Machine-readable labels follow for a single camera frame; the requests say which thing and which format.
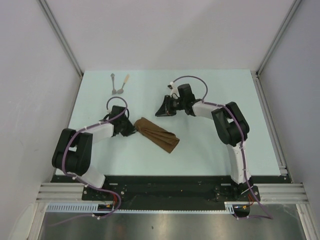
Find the aluminium corner post right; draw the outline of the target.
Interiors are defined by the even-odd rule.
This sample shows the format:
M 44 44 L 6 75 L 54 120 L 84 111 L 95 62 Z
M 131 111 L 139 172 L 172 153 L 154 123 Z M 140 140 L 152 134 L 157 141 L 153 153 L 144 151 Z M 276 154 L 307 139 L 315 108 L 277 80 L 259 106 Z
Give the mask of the aluminium corner post right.
M 304 0 L 294 0 L 290 5 L 283 21 L 280 24 L 274 38 L 272 39 L 266 53 L 264 54 L 257 70 L 255 70 L 255 75 L 259 78 L 260 75 L 263 73 L 265 67 L 267 66 L 268 62 L 270 61 L 271 57 L 273 56 L 275 50 L 279 46 L 282 38 L 285 36 L 285 33 L 289 29 L 294 17 L 298 13 L 300 7 L 303 5 Z

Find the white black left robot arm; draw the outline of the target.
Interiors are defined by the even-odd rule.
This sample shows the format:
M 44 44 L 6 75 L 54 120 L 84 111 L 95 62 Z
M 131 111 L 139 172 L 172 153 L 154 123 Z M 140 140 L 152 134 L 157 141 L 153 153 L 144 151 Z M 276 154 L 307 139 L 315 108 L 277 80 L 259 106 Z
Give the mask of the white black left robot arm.
M 91 164 L 93 145 L 118 134 L 128 137 L 136 132 L 129 120 L 128 108 L 114 105 L 98 123 L 80 130 L 65 128 L 56 145 L 52 166 L 68 176 L 93 187 L 93 194 L 100 200 L 110 196 L 111 188 L 106 177 Z

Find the metal fork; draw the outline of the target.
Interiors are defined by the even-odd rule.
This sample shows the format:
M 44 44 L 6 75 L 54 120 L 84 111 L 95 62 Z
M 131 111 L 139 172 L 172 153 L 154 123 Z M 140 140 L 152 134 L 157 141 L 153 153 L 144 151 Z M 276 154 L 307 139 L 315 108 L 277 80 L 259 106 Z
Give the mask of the metal fork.
M 111 92 L 111 94 L 115 95 L 117 93 L 117 90 L 115 89 L 115 74 L 112 73 L 110 75 L 110 77 L 111 77 L 111 81 L 112 81 L 112 92 Z

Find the brown cloth napkin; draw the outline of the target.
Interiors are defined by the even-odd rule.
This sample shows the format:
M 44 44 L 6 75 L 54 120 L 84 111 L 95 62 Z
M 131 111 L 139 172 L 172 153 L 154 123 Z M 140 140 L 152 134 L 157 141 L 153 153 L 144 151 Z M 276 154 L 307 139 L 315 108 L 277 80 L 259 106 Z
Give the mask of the brown cloth napkin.
M 134 126 L 139 133 L 169 154 L 180 142 L 180 139 L 174 133 L 163 129 L 144 117 L 138 119 Z

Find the aluminium corner post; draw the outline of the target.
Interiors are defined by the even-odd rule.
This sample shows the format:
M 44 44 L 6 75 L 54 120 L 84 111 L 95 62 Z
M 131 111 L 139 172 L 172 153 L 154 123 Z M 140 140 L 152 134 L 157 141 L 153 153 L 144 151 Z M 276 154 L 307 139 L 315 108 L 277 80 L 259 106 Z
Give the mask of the aluminium corner post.
M 268 62 L 270 61 L 271 57 L 273 56 L 275 50 L 279 46 L 282 38 L 285 36 L 285 33 L 289 29 L 294 17 L 298 13 L 300 7 L 303 5 L 304 0 L 294 0 L 290 5 L 283 21 L 280 24 L 274 38 L 272 39 L 266 53 L 264 54 L 257 70 L 255 70 L 255 75 L 259 78 L 260 75 L 263 73 L 265 67 L 267 66 Z
M 66 54 L 68 60 L 70 61 L 73 69 L 75 70 L 77 76 L 81 80 L 84 76 L 84 72 L 82 71 L 79 62 L 76 59 L 76 56 L 68 43 L 53 11 L 51 10 L 48 2 L 46 0 L 37 0 L 36 1 L 40 7 L 40 9 L 43 12 L 43 15 L 48 21 L 48 24 L 50 25 L 53 33 L 55 34 L 60 46 L 62 47 L 62 50 Z

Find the aluminium front rail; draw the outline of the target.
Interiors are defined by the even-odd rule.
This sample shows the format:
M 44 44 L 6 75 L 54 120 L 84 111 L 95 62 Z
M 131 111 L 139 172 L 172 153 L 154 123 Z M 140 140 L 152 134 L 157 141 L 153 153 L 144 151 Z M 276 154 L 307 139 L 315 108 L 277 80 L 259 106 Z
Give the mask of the aluminium front rail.
M 301 183 L 257 183 L 260 202 L 263 204 L 307 204 L 305 188 Z M 102 200 L 83 200 L 81 183 L 43 183 L 36 197 L 37 202 L 48 203 L 99 203 Z

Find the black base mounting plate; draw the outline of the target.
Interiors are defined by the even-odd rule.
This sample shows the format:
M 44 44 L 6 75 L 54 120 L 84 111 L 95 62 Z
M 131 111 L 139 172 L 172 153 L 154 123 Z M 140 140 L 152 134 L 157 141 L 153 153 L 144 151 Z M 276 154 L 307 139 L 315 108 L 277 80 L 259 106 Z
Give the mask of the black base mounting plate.
M 93 217 L 102 219 L 120 212 L 209 212 L 226 211 L 248 218 L 251 205 L 261 201 L 256 184 L 291 184 L 289 176 L 253 176 L 257 200 L 248 195 L 234 198 L 229 176 L 109 176 L 101 190 L 84 186 L 83 200 L 98 198 Z

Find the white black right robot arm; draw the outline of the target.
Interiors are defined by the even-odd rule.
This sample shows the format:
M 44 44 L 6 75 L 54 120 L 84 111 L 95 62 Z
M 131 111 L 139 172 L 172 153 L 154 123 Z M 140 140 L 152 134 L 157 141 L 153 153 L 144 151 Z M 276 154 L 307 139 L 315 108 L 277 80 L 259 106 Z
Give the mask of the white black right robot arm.
M 242 201 L 247 196 L 257 200 L 258 192 L 254 190 L 245 153 L 250 127 L 238 105 L 233 101 L 222 105 L 196 99 L 191 86 L 187 83 L 178 87 L 170 84 L 168 88 L 171 92 L 164 96 L 163 103 L 155 116 L 174 116 L 177 111 L 183 110 L 189 116 L 212 120 L 219 139 L 228 149 L 232 180 L 231 196 L 237 201 Z

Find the aluminium corner post left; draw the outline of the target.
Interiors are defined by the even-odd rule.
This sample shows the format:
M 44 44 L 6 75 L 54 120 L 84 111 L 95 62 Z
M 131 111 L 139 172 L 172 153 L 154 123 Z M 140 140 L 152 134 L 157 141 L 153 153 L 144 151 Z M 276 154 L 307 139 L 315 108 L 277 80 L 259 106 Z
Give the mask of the aluminium corner post left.
M 53 11 L 51 10 L 48 2 L 46 0 L 37 0 L 36 1 L 40 7 L 40 9 L 43 12 L 43 15 L 48 21 L 48 24 L 50 25 L 53 33 L 55 34 L 60 46 L 62 47 L 62 50 L 66 54 L 68 60 L 70 61 L 73 69 L 75 70 L 77 76 L 81 80 L 84 76 L 84 72 L 82 71 L 79 62 L 76 59 L 76 56 L 68 43 Z

